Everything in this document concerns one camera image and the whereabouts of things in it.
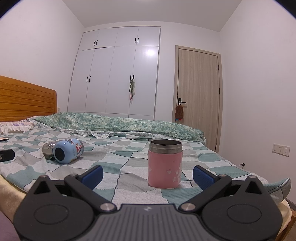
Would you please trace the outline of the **checkered green bed sheet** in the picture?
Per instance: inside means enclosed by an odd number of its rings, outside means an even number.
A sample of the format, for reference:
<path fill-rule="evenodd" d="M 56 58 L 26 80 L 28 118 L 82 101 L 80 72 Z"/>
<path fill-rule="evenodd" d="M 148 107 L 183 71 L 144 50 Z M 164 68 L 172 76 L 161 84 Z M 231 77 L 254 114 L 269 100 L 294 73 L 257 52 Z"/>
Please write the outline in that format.
<path fill-rule="evenodd" d="M 158 189 L 148 184 L 148 150 L 151 134 L 99 135 L 96 132 L 59 132 L 34 128 L 24 133 L 7 133 L 1 149 L 12 149 L 15 158 L 1 163 L 1 175 L 13 185 L 29 191 L 36 179 L 47 175 L 61 180 L 69 174 L 82 174 L 96 165 L 103 168 L 103 180 L 94 191 L 120 206 L 123 203 L 181 205 L 201 192 L 193 180 L 193 169 L 199 165 L 215 175 L 226 174 L 234 180 L 245 180 L 249 172 L 223 159 L 200 142 L 183 141 L 180 184 L 173 189 Z M 69 138 L 84 144 L 82 156 L 70 164 L 47 160 L 42 152 L 46 143 Z"/>

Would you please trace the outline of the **green floral quilt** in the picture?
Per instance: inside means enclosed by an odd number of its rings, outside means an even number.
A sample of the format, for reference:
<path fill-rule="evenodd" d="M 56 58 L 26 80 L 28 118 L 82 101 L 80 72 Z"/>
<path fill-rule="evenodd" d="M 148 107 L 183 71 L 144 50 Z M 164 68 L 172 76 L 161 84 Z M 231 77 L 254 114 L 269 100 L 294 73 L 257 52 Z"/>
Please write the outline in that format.
<path fill-rule="evenodd" d="M 57 130 L 93 131 L 100 133 L 148 133 L 206 144 L 204 133 L 190 126 L 162 120 L 140 120 L 102 116 L 93 113 L 61 112 L 34 116 L 30 121 Z"/>

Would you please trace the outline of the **wooden door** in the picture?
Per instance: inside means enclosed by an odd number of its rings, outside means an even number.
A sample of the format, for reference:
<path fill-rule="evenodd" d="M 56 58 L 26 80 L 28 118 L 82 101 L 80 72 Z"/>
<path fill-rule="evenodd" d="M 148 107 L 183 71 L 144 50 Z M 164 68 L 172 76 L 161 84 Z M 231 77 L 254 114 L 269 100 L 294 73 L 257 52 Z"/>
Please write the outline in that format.
<path fill-rule="evenodd" d="M 180 124 L 204 133 L 207 148 L 219 151 L 223 79 L 221 55 L 210 51 L 176 46 L 173 108 L 180 104 Z"/>

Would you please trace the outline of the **pink steel cup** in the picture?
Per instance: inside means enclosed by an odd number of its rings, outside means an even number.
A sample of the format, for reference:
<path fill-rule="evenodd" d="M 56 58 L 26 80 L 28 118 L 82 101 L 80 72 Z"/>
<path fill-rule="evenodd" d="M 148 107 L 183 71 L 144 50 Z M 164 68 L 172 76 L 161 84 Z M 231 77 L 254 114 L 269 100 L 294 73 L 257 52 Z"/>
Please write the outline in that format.
<path fill-rule="evenodd" d="M 153 140 L 149 143 L 148 184 L 151 187 L 177 188 L 181 181 L 183 145 L 177 140 Z"/>

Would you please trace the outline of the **green hanging ornament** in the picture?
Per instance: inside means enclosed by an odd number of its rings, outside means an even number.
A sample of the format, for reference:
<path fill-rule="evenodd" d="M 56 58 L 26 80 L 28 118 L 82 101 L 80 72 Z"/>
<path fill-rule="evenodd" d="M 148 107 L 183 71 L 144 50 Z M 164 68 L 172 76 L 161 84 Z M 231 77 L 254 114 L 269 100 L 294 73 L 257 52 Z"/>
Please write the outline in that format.
<path fill-rule="evenodd" d="M 135 87 L 135 81 L 134 77 L 130 80 L 130 86 L 129 86 L 129 99 L 132 100 L 134 96 L 134 87 Z"/>

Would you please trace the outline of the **silver steel flask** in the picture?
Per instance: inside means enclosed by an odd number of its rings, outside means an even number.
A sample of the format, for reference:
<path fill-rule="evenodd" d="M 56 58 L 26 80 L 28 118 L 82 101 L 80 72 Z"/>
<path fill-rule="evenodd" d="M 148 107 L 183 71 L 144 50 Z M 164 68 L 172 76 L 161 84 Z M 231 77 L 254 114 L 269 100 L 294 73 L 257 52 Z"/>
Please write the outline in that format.
<path fill-rule="evenodd" d="M 45 143 L 42 147 L 42 153 L 47 160 L 55 160 L 54 147 L 57 142 Z"/>

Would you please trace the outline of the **pink phone on bed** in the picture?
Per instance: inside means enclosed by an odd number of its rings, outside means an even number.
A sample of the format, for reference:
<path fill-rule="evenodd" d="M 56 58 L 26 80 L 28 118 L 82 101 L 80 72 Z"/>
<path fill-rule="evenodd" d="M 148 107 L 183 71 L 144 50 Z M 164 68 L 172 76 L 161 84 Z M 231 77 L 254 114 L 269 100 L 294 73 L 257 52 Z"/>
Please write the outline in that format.
<path fill-rule="evenodd" d="M 9 140 L 9 138 L 0 138 L 0 142 L 4 142 L 4 141 L 8 141 Z"/>

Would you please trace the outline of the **blue cartoon steel cup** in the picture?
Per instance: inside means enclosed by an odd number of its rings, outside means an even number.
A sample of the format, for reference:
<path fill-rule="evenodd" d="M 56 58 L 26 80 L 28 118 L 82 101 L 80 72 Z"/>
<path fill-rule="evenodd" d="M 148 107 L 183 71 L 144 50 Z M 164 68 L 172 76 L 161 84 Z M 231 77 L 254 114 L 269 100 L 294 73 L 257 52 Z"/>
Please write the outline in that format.
<path fill-rule="evenodd" d="M 54 158 L 60 164 L 69 164 L 79 158 L 83 152 L 84 145 L 77 138 L 58 141 L 53 149 Z"/>

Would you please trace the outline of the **white wall socket panel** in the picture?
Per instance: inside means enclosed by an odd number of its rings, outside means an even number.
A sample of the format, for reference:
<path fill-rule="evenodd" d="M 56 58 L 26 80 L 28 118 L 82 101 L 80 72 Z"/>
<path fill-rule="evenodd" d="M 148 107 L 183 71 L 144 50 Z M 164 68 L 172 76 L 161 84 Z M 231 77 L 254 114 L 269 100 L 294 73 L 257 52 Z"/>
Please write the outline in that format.
<path fill-rule="evenodd" d="M 290 147 L 289 146 L 282 146 L 279 144 L 273 144 L 273 153 L 288 157 L 290 155 Z"/>

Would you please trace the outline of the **white wardrobe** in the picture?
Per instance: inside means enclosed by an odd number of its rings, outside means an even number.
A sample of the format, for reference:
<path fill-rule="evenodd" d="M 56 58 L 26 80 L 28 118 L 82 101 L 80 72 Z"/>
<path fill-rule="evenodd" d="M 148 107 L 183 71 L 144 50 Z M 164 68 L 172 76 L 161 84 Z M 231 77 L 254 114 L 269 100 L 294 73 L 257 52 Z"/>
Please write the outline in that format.
<path fill-rule="evenodd" d="M 154 119 L 160 27 L 84 32 L 69 90 L 68 112 Z M 130 100 L 130 80 L 134 96 Z"/>

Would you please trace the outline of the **floral ruffled pillow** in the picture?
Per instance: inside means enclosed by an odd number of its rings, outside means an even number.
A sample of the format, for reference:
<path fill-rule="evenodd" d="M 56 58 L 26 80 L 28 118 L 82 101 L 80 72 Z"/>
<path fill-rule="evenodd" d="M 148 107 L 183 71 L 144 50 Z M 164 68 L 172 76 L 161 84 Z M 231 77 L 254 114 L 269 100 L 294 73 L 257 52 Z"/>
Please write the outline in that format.
<path fill-rule="evenodd" d="M 32 130 L 35 125 L 26 120 L 21 121 L 1 121 L 0 122 L 0 134 L 5 133 L 22 133 Z"/>

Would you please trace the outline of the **wooden headboard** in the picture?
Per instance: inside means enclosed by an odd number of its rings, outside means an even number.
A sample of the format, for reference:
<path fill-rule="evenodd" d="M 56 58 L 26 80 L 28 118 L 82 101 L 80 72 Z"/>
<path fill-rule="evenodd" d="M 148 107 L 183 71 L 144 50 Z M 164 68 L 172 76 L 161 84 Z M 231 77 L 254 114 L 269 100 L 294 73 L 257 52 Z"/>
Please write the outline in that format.
<path fill-rule="evenodd" d="M 21 80 L 1 76 L 1 121 L 20 121 L 58 112 L 57 92 Z"/>

